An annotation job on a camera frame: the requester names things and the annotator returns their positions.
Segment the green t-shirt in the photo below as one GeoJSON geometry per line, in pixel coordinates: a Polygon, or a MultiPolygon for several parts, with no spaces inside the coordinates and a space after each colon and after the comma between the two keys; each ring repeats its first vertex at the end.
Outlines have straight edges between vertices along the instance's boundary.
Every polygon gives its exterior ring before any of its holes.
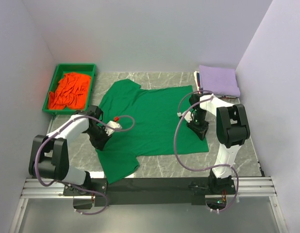
{"type": "Polygon", "coordinates": [[[139,168],[138,156],[171,155],[173,138],[179,122],[177,108],[181,99],[193,91],[192,86],[163,89],[142,89],[129,79],[113,83],[103,96],[99,107],[103,120],[118,116],[126,132],[115,132],[98,158],[108,183],[117,182],[139,168]]]}

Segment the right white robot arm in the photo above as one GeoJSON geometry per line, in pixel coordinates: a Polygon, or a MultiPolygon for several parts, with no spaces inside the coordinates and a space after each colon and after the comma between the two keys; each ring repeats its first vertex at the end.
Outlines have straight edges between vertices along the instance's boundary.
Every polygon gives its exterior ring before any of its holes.
{"type": "Polygon", "coordinates": [[[215,165],[210,170],[207,188],[211,193],[218,194],[233,186],[232,170],[222,164],[232,166],[242,145],[250,136],[250,128],[245,107],[242,104],[225,102],[213,95],[192,94],[189,103],[193,110],[185,115],[187,127],[200,140],[204,140],[209,128],[205,120],[206,113],[216,117],[216,135],[219,149],[215,165]]]}

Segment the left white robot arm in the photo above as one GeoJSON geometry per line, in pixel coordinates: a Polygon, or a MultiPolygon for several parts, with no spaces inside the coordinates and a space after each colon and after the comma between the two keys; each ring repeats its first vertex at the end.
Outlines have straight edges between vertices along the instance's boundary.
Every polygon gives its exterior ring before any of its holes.
{"type": "Polygon", "coordinates": [[[90,173],[70,165],[68,145],[86,133],[92,146],[103,150],[115,128],[121,126],[114,121],[99,125],[102,116],[103,111],[93,105],[86,111],[76,111],[64,125],[48,135],[37,135],[33,139],[29,174],[73,184],[80,195],[88,194],[93,190],[90,173]]]}

